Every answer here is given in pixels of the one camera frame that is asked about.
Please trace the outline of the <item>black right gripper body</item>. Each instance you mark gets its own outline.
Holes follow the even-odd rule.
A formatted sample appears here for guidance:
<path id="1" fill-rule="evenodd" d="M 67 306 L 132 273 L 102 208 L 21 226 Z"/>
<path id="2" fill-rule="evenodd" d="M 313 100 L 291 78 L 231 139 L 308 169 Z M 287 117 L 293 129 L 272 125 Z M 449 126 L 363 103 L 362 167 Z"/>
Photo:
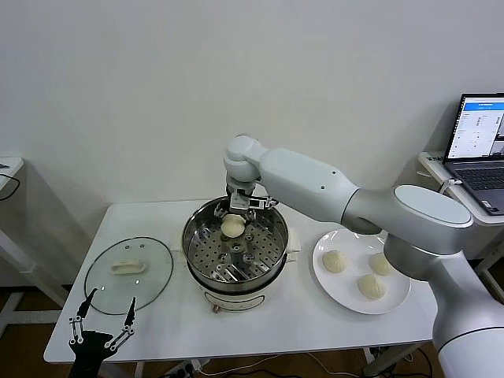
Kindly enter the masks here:
<path id="1" fill-rule="evenodd" d="M 250 193 L 245 189 L 228 185 L 226 187 L 228 196 L 228 211 L 236 215 L 245 216 L 248 209 L 251 209 Z"/>

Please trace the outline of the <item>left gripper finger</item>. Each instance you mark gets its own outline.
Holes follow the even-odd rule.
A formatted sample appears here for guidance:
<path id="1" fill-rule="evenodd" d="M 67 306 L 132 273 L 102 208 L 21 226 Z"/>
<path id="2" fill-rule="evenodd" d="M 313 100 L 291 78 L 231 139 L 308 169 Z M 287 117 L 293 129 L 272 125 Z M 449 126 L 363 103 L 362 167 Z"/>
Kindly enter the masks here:
<path id="1" fill-rule="evenodd" d="M 91 303 L 95 293 L 98 289 L 94 288 L 86 299 L 80 304 L 76 315 L 69 318 L 69 325 L 71 330 L 70 343 L 83 342 L 83 320 L 86 318 L 87 313 L 91 307 Z"/>
<path id="2" fill-rule="evenodd" d="M 105 344 L 107 350 L 116 351 L 134 335 L 135 330 L 133 324 L 135 320 L 135 304 L 136 297 L 132 299 L 131 305 L 129 306 L 121 333 Z"/>

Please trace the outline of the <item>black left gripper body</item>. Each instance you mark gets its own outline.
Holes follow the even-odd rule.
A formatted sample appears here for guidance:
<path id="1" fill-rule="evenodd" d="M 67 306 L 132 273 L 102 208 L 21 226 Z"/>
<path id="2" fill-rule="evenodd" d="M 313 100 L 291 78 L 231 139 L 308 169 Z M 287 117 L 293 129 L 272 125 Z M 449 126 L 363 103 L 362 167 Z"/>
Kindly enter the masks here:
<path id="1" fill-rule="evenodd" d="M 69 346 L 75 354 L 75 361 L 69 373 L 69 378 L 95 378 L 104 360 L 114 355 L 114 351 L 105 344 L 113 336 L 96 331 L 84 331 L 83 342 L 74 339 L 69 341 Z"/>

